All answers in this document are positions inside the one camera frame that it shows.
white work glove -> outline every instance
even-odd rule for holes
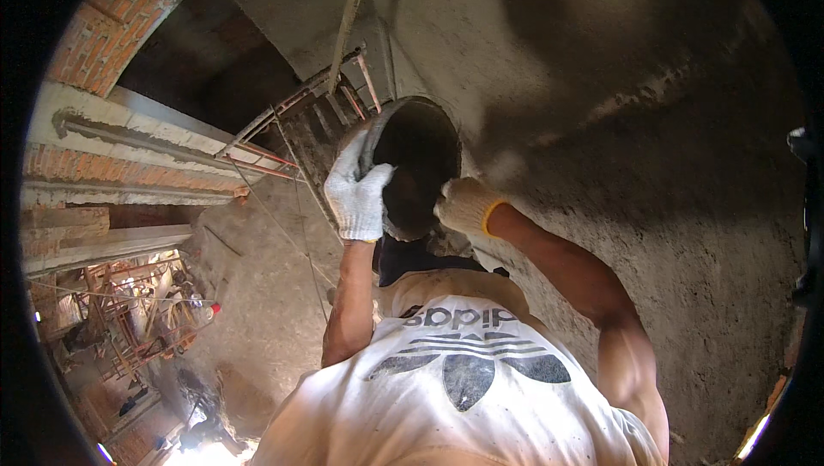
[[[357,158],[364,148],[367,132],[359,131],[332,165],[323,183],[329,206],[338,220],[341,239],[373,242],[383,235],[383,188],[392,178],[395,166],[381,163],[360,181]]]
[[[464,234],[486,234],[489,215],[496,206],[506,203],[499,194],[478,179],[452,179],[441,187],[442,197],[433,212],[444,226]]]

man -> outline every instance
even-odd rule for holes
[[[324,185],[345,248],[323,369],[283,402],[254,464],[665,463],[653,348],[613,271],[477,180],[443,187],[442,224],[511,243],[600,330],[596,388],[509,278],[384,236],[393,168],[356,181],[365,137],[341,152]],[[385,318],[373,327],[378,239]],[[402,274],[398,257],[409,262]]]

concrete floor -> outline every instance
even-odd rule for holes
[[[299,75],[328,64],[343,0],[236,1]],[[360,24],[375,19],[398,93],[453,114],[465,172],[616,270],[656,348],[672,463],[731,456],[782,366],[801,272],[803,171],[785,134],[802,107],[758,0],[365,0]],[[294,213],[277,187],[272,203]],[[305,261],[263,232],[267,217],[254,200],[203,214],[257,253],[209,259],[229,275],[227,313],[191,353],[204,371],[232,358],[277,402],[317,364],[323,322]],[[334,235],[310,221],[334,272]],[[514,250],[475,245],[592,372],[587,322]]]
[[[254,190],[301,249],[303,214],[312,261],[337,283],[340,244],[308,188],[298,185],[300,211],[295,186],[287,180],[268,177]],[[195,392],[203,391],[209,403],[222,404],[240,436],[255,439],[299,377],[320,368],[324,315],[308,261],[254,197],[244,205],[236,200],[212,209],[201,214],[193,237],[180,249],[188,254],[201,292],[221,310],[182,357],[162,364],[158,376],[182,419]],[[320,274],[315,277],[328,314],[325,293],[331,285]]]

rope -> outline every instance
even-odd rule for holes
[[[326,316],[326,307],[323,306],[323,298],[321,292],[317,288],[317,279],[315,278],[315,265],[312,263],[312,257],[309,255],[309,241],[306,239],[306,224],[303,222],[303,212],[301,211],[301,195],[297,191],[297,179],[295,179],[295,203],[297,203],[297,216],[301,218],[301,229],[303,230],[303,244],[306,246],[306,258],[309,259],[309,271],[312,272],[312,281],[315,283],[315,294],[317,301],[321,304],[321,311],[323,312],[323,319],[326,324],[329,324],[329,317]]]
[[[235,167],[235,171],[237,171],[237,173],[239,175],[241,175],[241,178],[243,179],[243,182],[249,188],[249,192],[252,193],[252,195],[254,196],[254,199],[257,200],[259,204],[261,204],[261,206],[263,207],[264,212],[266,212],[266,214],[268,214],[269,217],[272,218],[272,221],[274,221],[274,224],[276,224],[278,226],[278,228],[280,228],[280,231],[283,232],[283,235],[286,236],[286,239],[288,239],[288,241],[290,243],[292,243],[292,245],[295,247],[295,250],[300,255],[303,255],[306,258],[306,260],[309,261],[309,267],[312,269],[312,281],[314,281],[314,283],[315,283],[315,294],[317,294],[318,302],[321,304],[321,311],[323,312],[324,321],[326,323],[329,323],[329,318],[326,316],[326,308],[323,306],[323,298],[321,297],[321,292],[319,291],[319,287],[317,285],[317,278],[315,277],[315,271],[320,273],[321,276],[323,276],[323,278],[331,286],[334,287],[335,283],[332,280],[330,280],[330,278],[323,272],[322,269],[320,269],[318,266],[316,266],[314,264],[314,262],[312,261],[312,257],[309,255],[309,242],[306,239],[306,227],[303,223],[303,214],[301,213],[300,200],[297,200],[297,212],[300,215],[301,227],[303,228],[303,242],[306,244],[306,252],[305,253],[303,252],[303,250],[300,249],[299,246],[297,246],[297,243],[294,241],[294,239],[292,239],[292,237],[286,232],[286,229],[284,229],[283,225],[280,224],[280,222],[278,221],[278,218],[276,218],[271,212],[269,212],[269,209],[263,203],[263,200],[261,200],[261,197],[259,197],[257,195],[257,193],[254,191],[254,188],[252,187],[252,184],[249,183],[249,180],[246,179],[246,176],[241,172],[241,170],[237,167],[237,165],[235,165],[235,162],[232,160],[232,157],[227,155],[226,158],[228,158],[229,161],[232,162],[232,165]],[[297,179],[295,179],[295,194],[297,194]]]
[[[174,298],[161,298],[159,296],[129,296],[129,295],[107,295],[105,293],[96,293],[91,292],[88,290],[77,290],[77,289],[68,289],[67,287],[61,286],[52,286],[51,284],[44,284],[41,281],[34,281],[34,280],[27,280],[32,284],[37,284],[38,286],[45,286],[51,287],[52,289],[60,289],[60,290],[67,290],[68,292],[78,293],[81,295],[92,295],[92,296],[108,296],[109,298],[120,298],[122,300],[171,300],[171,301],[199,301],[199,302],[208,302],[208,303],[215,303],[217,300],[176,300]]]

brick wall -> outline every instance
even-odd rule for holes
[[[241,179],[207,172],[172,169],[151,163],[116,159],[102,154],[29,143],[23,157],[23,178],[67,183],[112,183],[143,187],[232,192]]]
[[[24,257],[53,257],[63,239],[105,235],[109,209],[33,207],[21,213],[20,242]]]
[[[47,77],[105,98],[177,2],[84,0],[55,50]]]

